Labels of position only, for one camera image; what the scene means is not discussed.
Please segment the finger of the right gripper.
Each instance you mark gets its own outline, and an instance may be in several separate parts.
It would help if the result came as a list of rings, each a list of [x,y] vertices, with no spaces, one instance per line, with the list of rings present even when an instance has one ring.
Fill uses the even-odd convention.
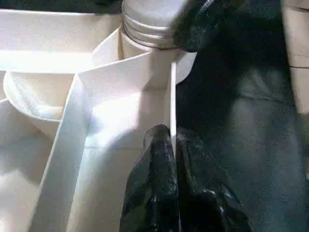
[[[209,44],[241,9],[240,0],[193,0],[179,17],[173,35],[175,45],[196,52]]]

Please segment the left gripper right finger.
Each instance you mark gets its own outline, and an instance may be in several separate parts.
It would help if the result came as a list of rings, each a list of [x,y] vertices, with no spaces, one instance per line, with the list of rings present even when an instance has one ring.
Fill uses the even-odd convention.
[[[176,163],[182,231],[250,231],[227,172],[195,132],[177,129]]]

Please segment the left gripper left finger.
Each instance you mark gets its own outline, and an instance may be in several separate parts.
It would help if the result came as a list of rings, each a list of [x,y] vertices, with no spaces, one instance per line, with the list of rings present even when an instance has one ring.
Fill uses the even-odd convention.
[[[179,231],[178,197],[169,128],[156,125],[145,133],[143,150],[127,179],[120,231]]]

